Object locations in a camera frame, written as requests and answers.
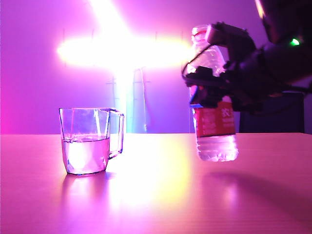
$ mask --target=green led light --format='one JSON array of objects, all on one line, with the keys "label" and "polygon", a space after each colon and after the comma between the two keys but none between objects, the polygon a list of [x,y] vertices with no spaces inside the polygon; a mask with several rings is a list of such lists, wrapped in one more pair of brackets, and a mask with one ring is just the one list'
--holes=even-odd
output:
[{"label": "green led light", "polygon": [[292,41],[291,41],[291,45],[292,46],[300,45],[300,41],[297,40],[296,38],[293,38]]}]

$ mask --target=red bottle label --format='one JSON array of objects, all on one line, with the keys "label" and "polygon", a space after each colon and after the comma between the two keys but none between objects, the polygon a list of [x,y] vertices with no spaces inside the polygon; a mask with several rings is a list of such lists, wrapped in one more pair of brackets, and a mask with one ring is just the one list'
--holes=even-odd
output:
[{"label": "red bottle label", "polygon": [[217,108],[196,108],[197,137],[235,134],[234,113],[230,102],[221,101]]}]

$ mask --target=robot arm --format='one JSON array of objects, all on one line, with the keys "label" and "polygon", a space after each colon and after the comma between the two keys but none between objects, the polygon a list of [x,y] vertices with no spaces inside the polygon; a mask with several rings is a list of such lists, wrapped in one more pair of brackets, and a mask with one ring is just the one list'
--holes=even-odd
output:
[{"label": "robot arm", "polygon": [[235,111],[254,112],[267,97],[284,91],[312,93],[291,86],[312,75],[312,25],[310,0],[256,0],[269,42],[256,49],[246,30],[225,23],[211,24],[206,33],[211,45],[226,47],[229,61],[215,78],[209,68],[199,67],[183,76],[188,86],[197,85],[192,104],[216,107],[228,95]]}]

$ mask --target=water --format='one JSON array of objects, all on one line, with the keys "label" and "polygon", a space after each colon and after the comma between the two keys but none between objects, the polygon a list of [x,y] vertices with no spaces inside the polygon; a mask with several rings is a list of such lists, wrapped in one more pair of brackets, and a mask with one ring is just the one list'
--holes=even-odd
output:
[{"label": "water", "polygon": [[109,144],[109,138],[93,135],[63,139],[63,162],[66,171],[73,174],[104,171],[109,157]]},{"label": "water", "polygon": [[236,135],[198,137],[197,153],[204,161],[233,161],[238,155]]}]

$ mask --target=dark chair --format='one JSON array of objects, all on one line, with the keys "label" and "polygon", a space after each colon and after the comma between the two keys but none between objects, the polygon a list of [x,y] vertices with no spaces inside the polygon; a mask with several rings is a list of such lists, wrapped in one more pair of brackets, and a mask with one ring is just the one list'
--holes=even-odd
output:
[{"label": "dark chair", "polygon": [[304,95],[285,93],[264,102],[263,113],[240,113],[240,133],[304,133]]}]

